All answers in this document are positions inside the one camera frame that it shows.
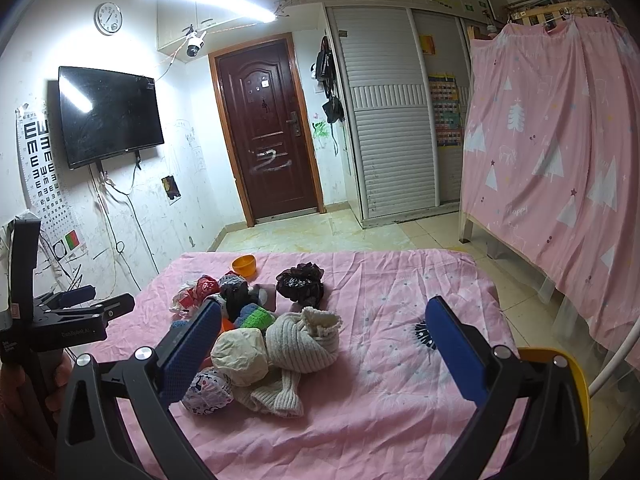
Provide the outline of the person left hand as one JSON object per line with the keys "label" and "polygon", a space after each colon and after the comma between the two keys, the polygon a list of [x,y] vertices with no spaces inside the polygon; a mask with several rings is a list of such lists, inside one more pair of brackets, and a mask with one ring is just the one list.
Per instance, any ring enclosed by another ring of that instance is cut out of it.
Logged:
{"label": "person left hand", "polygon": [[53,390],[41,406],[32,391],[32,382],[20,366],[1,367],[1,417],[20,449],[40,464],[53,463],[56,449],[56,437],[44,420],[44,413],[48,412],[54,422],[60,419],[72,370],[70,358],[62,356],[52,376]]}

